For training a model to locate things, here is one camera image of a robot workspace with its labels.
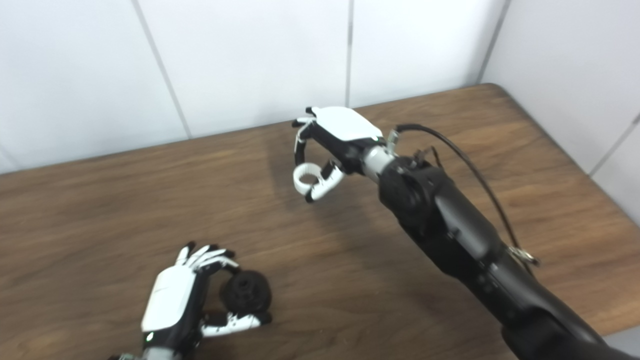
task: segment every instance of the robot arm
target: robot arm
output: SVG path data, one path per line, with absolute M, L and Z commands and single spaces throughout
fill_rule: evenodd
M 496 317 L 502 337 L 521 360 L 634 359 L 609 348 L 584 320 L 527 273 L 516 259 L 534 258 L 502 242 L 492 224 L 440 167 L 420 156 L 396 155 L 395 131 L 386 142 L 380 130 L 372 129 L 355 111 L 327 109 L 308 109 L 315 117 L 294 121 L 294 126 L 304 123 L 296 140 L 294 182 L 307 201 L 319 199 L 337 185 L 329 181 L 335 171 L 357 172 L 378 183 L 380 201 L 404 231 L 442 272 L 461 281 Z M 331 167 L 314 173 L 314 184 L 302 188 L 299 169 L 310 165 L 300 152 L 309 138 L 336 159 L 329 162 Z

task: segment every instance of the wood grain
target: wood grain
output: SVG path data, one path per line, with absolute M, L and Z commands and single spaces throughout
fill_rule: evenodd
M 359 112 L 385 134 L 416 122 L 450 136 L 489 179 L 522 245 L 543 259 L 545 286 L 602 334 L 640 323 L 640 231 L 500 88 Z M 353 176 L 305 203 L 291 180 L 293 139 L 284 122 L 1 176 L 2 358 L 139 352 L 154 278 L 195 240 L 265 273 L 275 319 L 205 341 L 197 359 L 512 359 L 496 321 L 417 250 L 375 184 Z M 398 152 L 431 144 L 502 229 L 444 146 L 403 134 Z M 328 157 L 308 151 L 319 163 Z

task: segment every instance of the toy wheel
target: toy wheel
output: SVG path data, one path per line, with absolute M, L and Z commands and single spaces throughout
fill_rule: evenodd
M 271 305 L 271 289 L 264 275 L 247 270 L 235 274 L 222 286 L 220 298 L 234 313 L 261 313 Z

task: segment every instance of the metal clip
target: metal clip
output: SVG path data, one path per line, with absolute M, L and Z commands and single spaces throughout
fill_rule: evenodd
M 387 138 L 387 150 L 389 151 L 389 154 L 394 153 L 399 136 L 400 134 L 398 134 L 396 130 L 391 130 L 391 132 L 389 133 L 389 137 Z
M 518 260 L 524 261 L 524 262 L 529 263 L 529 264 L 531 264 L 533 266 L 540 267 L 540 265 L 542 264 L 542 262 L 540 261 L 539 258 L 536 258 L 535 256 L 531 255 L 530 253 L 528 253 L 528 252 L 526 252 L 526 251 L 524 251 L 522 249 L 519 249 L 517 247 L 510 246 L 510 247 L 507 248 L 507 251 L 512 256 L 517 258 Z

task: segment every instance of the wire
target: wire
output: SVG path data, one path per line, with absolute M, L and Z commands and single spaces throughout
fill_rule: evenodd
M 464 151 L 462 151 L 455 143 L 449 140 L 446 136 L 439 133 L 438 131 L 435 131 L 434 129 L 431 129 L 430 127 L 422 126 L 420 124 L 405 124 L 405 125 L 396 126 L 396 131 L 398 133 L 402 133 L 405 130 L 424 131 L 426 133 L 429 133 L 435 136 L 444 144 L 446 144 L 448 147 L 450 147 L 451 150 L 453 150 L 453 152 L 455 152 L 456 155 L 458 155 L 458 157 L 461 158 L 462 161 L 465 162 L 465 164 L 467 164 L 467 167 L 469 168 L 469 170 L 471 170 L 471 172 L 475 175 L 480 185 L 482 185 L 482 187 L 484 188 L 487 195 L 489 195 L 489 198 L 491 199 L 491 202 L 493 203 L 493 206 L 495 207 L 496 211 L 498 211 L 498 215 L 500 215 L 500 219 L 504 224 L 504 228 L 507 230 L 507 233 L 509 234 L 509 238 L 511 240 L 511 243 L 513 244 L 513 247 L 521 250 L 522 248 L 520 247 L 520 242 L 518 241 L 515 233 L 513 232 L 511 223 L 509 222 L 509 219 L 507 218 L 507 215 L 505 214 L 502 208 L 502 205 L 500 205 L 500 201 L 498 201 L 498 198 L 493 193 L 493 190 L 491 190 L 491 187 L 489 187 L 489 184 L 486 182 L 486 179 L 484 178 L 482 173 L 480 173 L 480 170 L 478 170 L 477 167 L 473 164 L 473 162 L 471 162 L 471 159 L 469 159 L 467 154 L 465 154 Z M 527 264 L 525 261 L 521 259 L 519 260 L 522 266 L 524 266 L 525 270 L 527 270 L 529 275 L 534 276 L 533 271 L 529 267 L 529 264 Z

